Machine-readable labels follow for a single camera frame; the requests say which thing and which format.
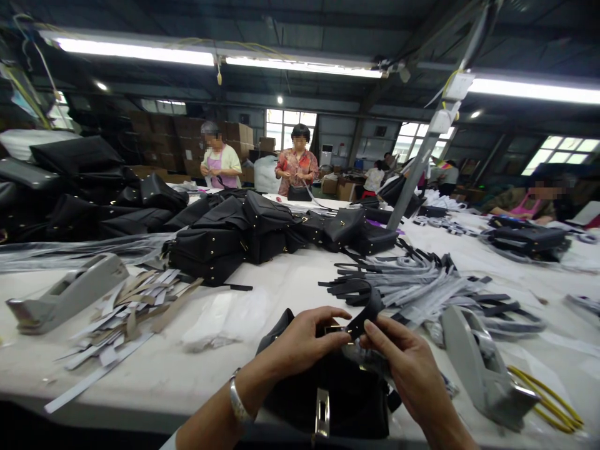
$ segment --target yellow cable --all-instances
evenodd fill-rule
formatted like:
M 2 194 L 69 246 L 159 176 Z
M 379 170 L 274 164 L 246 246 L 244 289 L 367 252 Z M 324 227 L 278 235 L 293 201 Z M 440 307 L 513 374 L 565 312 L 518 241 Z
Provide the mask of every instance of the yellow cable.
M 517 369 L 514 366 L 508 366 L 508 371 L 519 378 L 524 384 L 526 384 L 532 391 L 534 391 L 540 397 L 540 405 L 546 408 L 550 413 L 554 415 L 560 422 L 555 421 L 553 418 L 548 416 L 545 412 L 539 409 L 537 406 L 534 408 L 534 411 L 541 416 L 546 422 L 555 427 L 556 429 L 571 434 L 574 433 L 577 429 L 581 429 L 584 425 L 583 420 L 579 417 L 579 415 L 575 412 L 575 410 L 568 405 L 563 399 L 561 399 L 552 389 L 547 387 L 540 380 L 535 377 L 529 375 L 526 372 L 523 372 Z M 567 416 L 562 410 L 560 410 L 555 404 L 553 404 L 546 395 L 542 392 L 542 389 L 550 394 L 570 415 Z

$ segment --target clear plastic sheet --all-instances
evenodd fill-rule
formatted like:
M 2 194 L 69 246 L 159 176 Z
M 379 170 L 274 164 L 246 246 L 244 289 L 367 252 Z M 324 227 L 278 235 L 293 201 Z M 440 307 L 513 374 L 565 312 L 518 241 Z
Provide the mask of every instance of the clear plastic sheet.
M 176 233 L 137 234 L 105 241 L 29 242 L 0 246 L 0 273 L 81 267 L 100 253 L 114 253 L 124 264 L 143 264 L 158 257 Z

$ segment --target black hair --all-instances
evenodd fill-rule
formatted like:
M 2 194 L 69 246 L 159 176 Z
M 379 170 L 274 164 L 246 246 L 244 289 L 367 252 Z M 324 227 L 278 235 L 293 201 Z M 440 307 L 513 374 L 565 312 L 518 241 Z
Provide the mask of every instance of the black hair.
M 311 130 L 304 124 L 298 124 L 292 130 L 292 139 L 294 138 L 304 138 L 309 143 L 311 141 Z

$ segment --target ceiling light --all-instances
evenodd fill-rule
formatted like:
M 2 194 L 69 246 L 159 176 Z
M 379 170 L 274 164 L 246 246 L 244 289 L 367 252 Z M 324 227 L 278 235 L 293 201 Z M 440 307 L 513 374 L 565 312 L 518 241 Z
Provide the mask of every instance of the ceiling light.
M 600 88 L 580 89 L 476 77 L 469 92 L 569 103 L 600 104 Z
M 168 63 L 196 64 L 214 66 L 212 53 L 190 50 L 175 50 L 160 47 L 146 47 L 111 42 L 85 41 L 82 39 L 57 38 L 61 49 L 72 53 L 85 53 L 103 56 L 121 56 L 124 58 L 150 59 Z
M 300 72 L 325 73 L 332 75 L 350 75 L 367 78 L 381 78 L 382 72 L 363 67 L 345 67 L 317 62 L 288 61 L 283 59 L 254 59 L 248 57 L 227 57 L 227 64 L 234 66 L 249 66 L 265 69 L 292 70 Z

